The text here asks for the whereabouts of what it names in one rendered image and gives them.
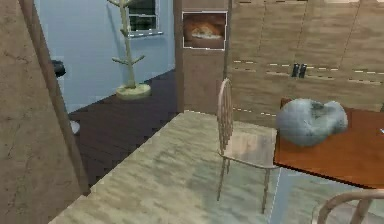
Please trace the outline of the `framed orange picture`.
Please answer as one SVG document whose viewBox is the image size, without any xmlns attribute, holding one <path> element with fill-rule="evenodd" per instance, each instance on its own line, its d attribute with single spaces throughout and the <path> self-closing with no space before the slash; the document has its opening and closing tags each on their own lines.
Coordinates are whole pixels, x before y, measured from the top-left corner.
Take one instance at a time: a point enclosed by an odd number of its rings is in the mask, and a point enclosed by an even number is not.
<svg viewBox="0 0 384 224">
<path fill-rule="evenodd" d="M 183 12 L 183 47 L 187 49 L 224 50 L 226 11 Z"/>
</svg>

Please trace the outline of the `white framed window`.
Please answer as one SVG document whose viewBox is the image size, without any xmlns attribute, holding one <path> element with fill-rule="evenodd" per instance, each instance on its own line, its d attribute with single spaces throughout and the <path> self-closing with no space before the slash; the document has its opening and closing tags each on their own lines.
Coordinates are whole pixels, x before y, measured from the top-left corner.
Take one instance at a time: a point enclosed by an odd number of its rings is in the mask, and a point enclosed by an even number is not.
<svg viewBox="0 0 384 224">
<path fill-rule="evenodd" d="M 159 23 L 158 0 L 129 0 L 129 37 L 139 38 L 162 35 Z"/>
</svg>

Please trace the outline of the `grey lumpy cloth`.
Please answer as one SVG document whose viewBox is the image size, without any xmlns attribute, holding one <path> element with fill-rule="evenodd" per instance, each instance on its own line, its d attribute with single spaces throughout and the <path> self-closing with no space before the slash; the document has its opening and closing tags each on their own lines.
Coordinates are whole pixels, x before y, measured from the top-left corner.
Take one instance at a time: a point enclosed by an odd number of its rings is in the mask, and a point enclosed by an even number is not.
<svg viewBox="0 0 384 224">
<path fill-rule="evenodd" d="M 337 101 L 298 98 L 287 102 L 276 116 L 280 135 L 302 147 L 318 145 L 331 135 L 345 132 L 348 124 L 347 112 Z"/>
</svg>

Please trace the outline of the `black round object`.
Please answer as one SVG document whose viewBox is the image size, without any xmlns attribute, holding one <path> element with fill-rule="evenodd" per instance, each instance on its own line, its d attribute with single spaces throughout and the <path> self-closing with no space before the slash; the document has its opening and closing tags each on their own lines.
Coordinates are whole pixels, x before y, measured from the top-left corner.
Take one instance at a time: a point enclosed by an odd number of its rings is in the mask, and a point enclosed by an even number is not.
<svg viewBox="0 0 384 224">
<path fill-rule="evenodd" d="M 66 69 L 62 61 L 52 60 L 52 65 L 54 67 L 54 73 L 56 77 L 62 77 L 66 74 Z"/>
</svg>

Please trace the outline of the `brown wooden table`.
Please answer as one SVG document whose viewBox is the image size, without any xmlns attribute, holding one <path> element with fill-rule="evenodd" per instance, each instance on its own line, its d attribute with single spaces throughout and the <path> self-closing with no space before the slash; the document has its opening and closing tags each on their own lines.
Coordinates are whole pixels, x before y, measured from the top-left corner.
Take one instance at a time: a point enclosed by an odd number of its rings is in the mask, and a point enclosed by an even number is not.
<svg viewBox="0 0 384 224">
<path fill-rule="evenodd" d="M 291 99 L 284 98 L 281 108 Z M 384 112 L 344 107 L 345 132 L 315 146 L 297 146 L 277 130 L 274 163 L 360 188 L 384 189 Z"/>
</svg>

